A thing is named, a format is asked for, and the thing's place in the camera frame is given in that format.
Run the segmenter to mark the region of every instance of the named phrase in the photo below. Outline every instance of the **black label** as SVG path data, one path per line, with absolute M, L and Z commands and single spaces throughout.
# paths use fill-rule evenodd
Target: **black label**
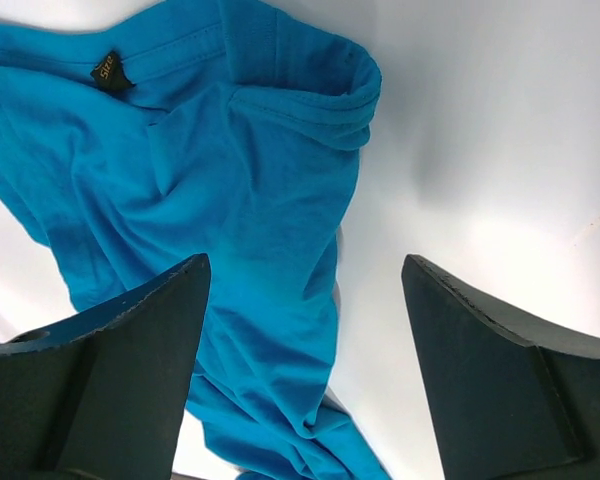
M 91 76 L 98 88 L 108 92 L 121 92 L 133 87 L 133 83 L 124 75 L 120 55 L 111 51 L 100 64 L 93 69 Z

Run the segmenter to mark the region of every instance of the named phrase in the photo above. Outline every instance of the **black object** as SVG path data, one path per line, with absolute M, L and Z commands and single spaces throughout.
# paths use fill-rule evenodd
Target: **black object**
M 0 344 L 0 479 L 168 479 L 207 304 L 192 257 Z
M 117 52 L 111 51 L 93 69 L 91 76 L 98 88 L 107 92 L 121 92 L 133 87 L 133 83 L 125 76 L 122 68 L 122 60 Z
M 600 479 L 600 339 L 419 256 L 402 281 L 445 477 Z

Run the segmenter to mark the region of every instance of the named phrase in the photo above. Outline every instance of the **clothing label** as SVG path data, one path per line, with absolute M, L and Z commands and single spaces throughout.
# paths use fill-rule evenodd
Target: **clothing label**
M 108 92 L 121 92 L 133 87 L 133 83 L 124 74 L 120 55 L 113 50 L 93 69 L 91 76 L 98 88 Z

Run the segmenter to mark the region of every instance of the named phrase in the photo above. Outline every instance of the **white surface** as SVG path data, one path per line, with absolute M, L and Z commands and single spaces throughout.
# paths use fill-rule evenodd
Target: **white surface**
M 99 29 L 148 1 L 10 0 L 0 18 Z M 442 478 L 402 261 L 424 254 L 510 303 L 600 336 L 600 0 L 274 3 L 364 44 L 384 72 L 343 226 L 331 387 L 393 478 Z M 50 255 L 0 207 L 0 332 L 67 308 Z M 185 424 L 176 466 L 230 478 L 203 458 L 195 423 Z

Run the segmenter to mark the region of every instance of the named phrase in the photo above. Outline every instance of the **blue t-shirt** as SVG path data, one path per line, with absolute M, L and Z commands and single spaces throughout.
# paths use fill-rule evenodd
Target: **blue t-shirt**
M 96 88 L 111 51 L 132 88 Z M 209 254 L 187 408 L 245 479 L 388 478 L 323 404 L 335 232 L 380 83 L 363 48 L 256 0 L 84 35 L 0 25 L 0 198 L 78 310 Z

